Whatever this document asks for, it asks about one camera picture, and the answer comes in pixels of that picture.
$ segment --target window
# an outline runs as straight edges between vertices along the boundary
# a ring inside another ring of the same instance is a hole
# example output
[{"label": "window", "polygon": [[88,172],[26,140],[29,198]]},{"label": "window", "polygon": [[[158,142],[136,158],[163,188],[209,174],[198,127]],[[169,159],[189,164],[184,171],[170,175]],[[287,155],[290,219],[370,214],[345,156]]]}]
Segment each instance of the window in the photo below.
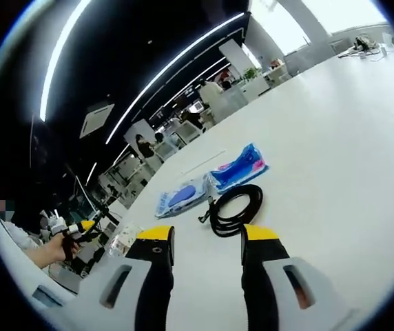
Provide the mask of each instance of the window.
[{"label": "window", "polygon": [[248,47],[245,44],[241,45],[241,49],[243,50],[243,52],[245,52],[245,54],[247,55],[247,57],[249,57],[249,60],[251,60],[253,66],[257,69],[261,69],[261,64],[260,62],[258,62],[257,58],[255,57],[255,55],[253,55],[253,53],[250,51],[250,49],[248,49]]},{"label": "window", "polygon": [[386,22],[371,0],[302,0],[329,33]]},{"label": "window", "polygon": [[276,0],[252,0],[251,13],[284,55],[310,42],[295,19]]}]

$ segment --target black ceiling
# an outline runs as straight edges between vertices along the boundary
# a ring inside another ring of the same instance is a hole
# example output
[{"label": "black ceiling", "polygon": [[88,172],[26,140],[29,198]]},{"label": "black ceiling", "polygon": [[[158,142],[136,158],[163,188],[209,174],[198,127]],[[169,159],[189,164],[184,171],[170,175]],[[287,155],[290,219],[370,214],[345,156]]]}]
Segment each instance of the black ceiling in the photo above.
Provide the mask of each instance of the black ceiling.
[{"label": "black ceiling", "polygon": [[[23,174],[29,168],[32,113],[39,115],[51,51],[58,31],[77,3],[77,0],[58,1],[46,10],[3,67],[0,154],[10,160],[10,165],[0,166],[0,171],[5,173],[0,178],[6,185],[10,185],[12,174]],[[116,122],[139,92],[182,49],[226,19],[246,12],[248,3],[247,0],[169,0],[158,5],[146,0],[92,0],[63,48],[50,89],[45,124],[61,158],[82,180],[86,180],[94,162],[98,162],[96,176],[109,168],[125,147],[123,134],[134,115],[138,113],[134,120],[148,119],[191,79],[221,59],[218,47],[213,47],[187,65],[209,46],[221,43],[228,35],[240,43],[249,15],[220,29],[171,67],[134,106],[106,145]],[[225,64],[225,61],[219,63],[208,74]],[[80,140],[87,107],[103,101],[108,94],[116,105],[105,126]]]}]

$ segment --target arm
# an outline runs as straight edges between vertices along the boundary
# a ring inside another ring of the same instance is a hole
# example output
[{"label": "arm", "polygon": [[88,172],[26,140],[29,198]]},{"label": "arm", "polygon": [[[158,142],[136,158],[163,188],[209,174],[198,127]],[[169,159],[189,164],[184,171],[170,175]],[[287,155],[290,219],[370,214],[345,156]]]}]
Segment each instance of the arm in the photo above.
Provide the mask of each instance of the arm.
[{"label": "arm", "polygon": [[[58,233],[48,243],[39,248],[29,248],[24,250],[25,255],[29,257],[38,267],[45,268],[46,266],[65,260],[64,249],[62,248],[64,236]],[[79,251],[79,246],[74,243],[72,247],[72,254],[75,255]]]}]

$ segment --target person in white shirt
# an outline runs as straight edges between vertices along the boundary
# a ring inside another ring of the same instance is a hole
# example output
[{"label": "person in white shirt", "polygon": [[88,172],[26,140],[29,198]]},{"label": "person in white shirt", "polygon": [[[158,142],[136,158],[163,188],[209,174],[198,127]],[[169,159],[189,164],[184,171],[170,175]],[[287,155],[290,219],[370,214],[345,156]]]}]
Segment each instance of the person in white shirt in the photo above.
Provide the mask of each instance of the person in white shirt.
[{"label": "person in white shirt", "polygon": [[212,108],[223,93],[223,89],[217,83],[204,79],[201,79],[199,84],[202,86],[198,91],[200,98]]}]

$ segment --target ceiling light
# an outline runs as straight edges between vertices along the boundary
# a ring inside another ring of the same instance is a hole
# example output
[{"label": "ceiling light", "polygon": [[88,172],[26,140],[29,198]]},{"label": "ceiling light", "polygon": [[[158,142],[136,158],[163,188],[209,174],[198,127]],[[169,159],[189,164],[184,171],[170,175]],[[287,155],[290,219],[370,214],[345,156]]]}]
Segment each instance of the ceiling light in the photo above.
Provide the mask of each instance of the ceiling light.
[{"label": "ceiling light", "polygon": [[207,71],[211,70],[213,67],[215,67],[216,65],[218,65],[221,61],[223,61],[225,59],[226,59],[226,57],[223,57],[220,60],[218,60],[217,62],[215,62],[212,66],[206,68],[206,70],[203,70],[196,78],[194,78],[192,81],[190,81],[182,90],[178,91],[170,100],[168,100],[168,102],[165,105],[163,105],[163,107],[166,107],[168,103],[173,101],[178,95],[182,94],[183,91],[185,91],[193,82],[195,82],[202,75],[204,75]]},{"label": "ceiling light", "polygon": [[216,74],[218,74],[220,71],[222,71],[223,69],[229,67],[231,64],[228,63],[227,65],[221,67],[220,69],[218,69],[217,71],[215,71],[215,73],[213,73],[211,76],[209,76],[208,78],[206,78],[206,80],[211,79],[212,77],[214,77]]},{"label": "ceiling light", "polygon": [[117,161],[121,158],[122,154],[129,148],[129,144],[125,146],[125,148],[122,150],[122,152],[119,154],[119,156],[114,160],[113,162],[113,167],[116,165]]},{"label": "ceiling light", "polygon": [[131,109],[134,107],[134,105],[136,105],[137,101],[139,101],[141,99],[141,97],[148,91],[148,89],[150,87],[153,86],[154,83],[156,83],[156,81],[168,70],[170,69],[179,59],[181,59],[186,53],[188,53],[192,48],[194,48],[195,46],[197,46],[201,41],[203,41],[204,39],[206,39],[207,37],[209,37],[211,34],[215,33],[216,31],[218,31],[219,29],[223,28],[224,26],[226,26],[227,24],[231,23],[232,21],[235,21],[236,19],[239,19],[240,17],[242,17],[243,15],[245,15],[243,12],[228,19],[227,21],[221,23],[219,26],[216,26],[214,29],[210,30],[209,32],[206,32],[203,36],[201,36],[200,38],[198,38],[197,40],[195,40],[195,42],[193,42],[191,45],[189,45],[188,47],[186,47],[184,50],[182,50],[180,53],[178,53],[178,55],[176,57],[174,57],[160,72],[158,72],[158,74],[156,76],[154,76],[154,78],[143,88],[143,90],[139,93],[139,95],[135,98],[135,100],[133,100],[133,102],[131,102],[131,104],[129,105],[129,107],[126,109],[126,111],[124,111],[122,117],[119,119],[119,121],[117,122],[116,126],[114,127],[112,133],[109,135],[107,141],[105,142],[105,144],[108,144],[110,142],[110,140],[112,139],[112,137],[114,136],[114,134],[116,133],[118,127],[122,124],[124,118],[128,115],[128,113],[131,111]]},{"label": "ceiling light", "polygon": [[94,171],[94,169],[95,169],[95,167],[96,167],[97,165],[98,165],[98,163],[97,163],[97,162],[94,162],[93,168],[92,168],[92,170],[90,171],[90,174],[88,175],[87,181],[85,182],[86,185],[88,184],[88,181],[89,181],[90,178],[92,177],[93,171]]},{"label": "ceiling light", "polygon": [[68,36],[73,30],[74,25],[78,21],[79,17],[82,15],[83,11],[87,8],[90,1],[91,0],[81,0],[81,2],[79,2],[79,4],[73,10],[72,14],[65,23],[64,28],[59,35],[58,41],[54,46],[52,57],[50,58],[50,62],[48,64],[47,73],[45,74],[43,94],[41,95],[41,107],[39,108],[39,117],[43,121],[45,121],[45,115],[47,112],[47,102],[50,93],[50,86],[52,85],[54,71],[56,70],[56,65],[58,63],[59,57],[61,56],[62,49],[68,39]]}]

